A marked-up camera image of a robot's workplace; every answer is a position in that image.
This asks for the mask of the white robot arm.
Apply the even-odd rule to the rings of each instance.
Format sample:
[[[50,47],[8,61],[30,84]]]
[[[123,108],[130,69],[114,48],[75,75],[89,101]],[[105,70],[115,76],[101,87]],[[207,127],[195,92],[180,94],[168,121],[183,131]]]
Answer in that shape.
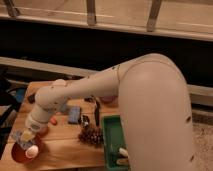
[[[34,138],[70,99],[116,95],[131,171],[196,171],[187,83],[168,57],[151,53],[68,83],[40,88],[22,134]]]

